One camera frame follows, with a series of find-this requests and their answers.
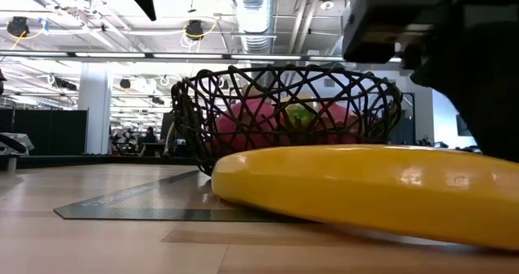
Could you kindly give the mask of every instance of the metal plate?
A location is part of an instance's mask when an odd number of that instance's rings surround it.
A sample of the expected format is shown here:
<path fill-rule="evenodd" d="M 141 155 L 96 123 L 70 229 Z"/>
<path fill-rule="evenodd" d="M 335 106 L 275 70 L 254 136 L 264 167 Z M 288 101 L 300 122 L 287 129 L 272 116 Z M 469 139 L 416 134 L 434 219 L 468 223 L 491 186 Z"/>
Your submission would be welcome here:
<path fill-rule="evenodd" d="M 305 222 L 228 203 L 200 171 L 182 173 L 73 203 L 54 211 L 64 219 Z"/>

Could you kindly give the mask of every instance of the black wire basket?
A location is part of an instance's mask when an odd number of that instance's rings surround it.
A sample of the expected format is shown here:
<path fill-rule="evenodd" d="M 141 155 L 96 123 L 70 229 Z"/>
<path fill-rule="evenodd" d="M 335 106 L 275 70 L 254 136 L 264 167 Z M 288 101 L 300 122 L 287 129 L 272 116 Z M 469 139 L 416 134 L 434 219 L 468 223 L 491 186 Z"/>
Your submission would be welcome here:
<path fill-rule="evenodd" d="M 371 72 L 313 65 L 201 70 L 171 95 L 175 129 L 208 175 L 218 159 L 251 149 L 387 143 L 402 101 Z"/>

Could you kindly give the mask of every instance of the ductwork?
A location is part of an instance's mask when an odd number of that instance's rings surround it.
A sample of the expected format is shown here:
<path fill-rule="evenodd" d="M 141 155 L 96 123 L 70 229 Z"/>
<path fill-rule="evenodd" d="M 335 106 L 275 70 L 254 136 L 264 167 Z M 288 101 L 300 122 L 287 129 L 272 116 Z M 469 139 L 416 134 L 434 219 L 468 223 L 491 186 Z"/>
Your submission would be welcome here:
<path fill-rule="evenodd" d="M 274 0 L 235 0 L 240 32 L 259 35 L 273 29 Z M 242 36 L 243 51 L 248 54 L 268 54 L 273 39 L 262 36 Z"/>

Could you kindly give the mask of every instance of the white column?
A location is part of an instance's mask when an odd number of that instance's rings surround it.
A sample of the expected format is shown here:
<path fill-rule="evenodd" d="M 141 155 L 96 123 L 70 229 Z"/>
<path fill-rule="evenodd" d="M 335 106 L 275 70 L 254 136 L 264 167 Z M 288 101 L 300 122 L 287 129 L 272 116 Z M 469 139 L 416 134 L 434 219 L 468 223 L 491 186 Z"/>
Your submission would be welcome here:
<path fill-rule="evenodd" d="M 105 63 L 83 63 L 78 109 L 88 110 L 86 153 L 108 153 L 113 78 Z"/>

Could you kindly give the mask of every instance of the exposed ceiling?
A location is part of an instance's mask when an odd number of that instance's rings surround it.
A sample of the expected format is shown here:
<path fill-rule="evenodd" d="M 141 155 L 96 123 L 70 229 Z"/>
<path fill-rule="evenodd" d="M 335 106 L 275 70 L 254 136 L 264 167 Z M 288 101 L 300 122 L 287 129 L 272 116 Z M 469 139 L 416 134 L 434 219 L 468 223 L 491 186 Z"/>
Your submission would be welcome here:
<path fill-rule="evenodd" d="M 317 7 L 310 32 L 302 45 L 302 53 L 326 54 L 342 32 L 342 16 L 351 0 L 331 0 L 333 8 Z M 296 21 L 298 8 L 310 8 L 312 0 L 275 0 L 273 52 L 286 54 Z M 0 27 L 1 50 L 118 51 L 118 52 L 182 52 L 242 53 L 243 34 L 238 28 L 233 0 L 154 0 L 157 20 L 152 22 L 133 0 L 0 0 L 0 26 L 7 26 L 14 16 L 28 18 L 29 40 L 19 40 Z M 204 31 L 212 31 L 199 44 L 188 46 L 184 27 L 190 20 L 202 21 Z M 73 109 L 77 93 L 64 92 L 49 84 L 49 75 L 70 81 L 79 87 L 81 62 L 38 61 L 24 58 L 0 58 L 3 74 L 8 79 L 6 90 L 39 93 L 40 96 L 4 97 L 4 103 L 17 101 L 25 105 L 44 105 Z M 205 68 L 224 70 L 225 64 L 111 62 L 114 73 L 113 94 L 136 97 L 114 97 L 113 111 L 138 115 L 145 108 L 167 111 L 170 101 L 156 105 L 150 98 L 138 95 L 169 95 L 171 85 L 183 77 Z M 130 89 L 119 87 L 120 79 L 130 79 Z M 159 122 L 157 116 L 140 117 L 141 122 Z"/>

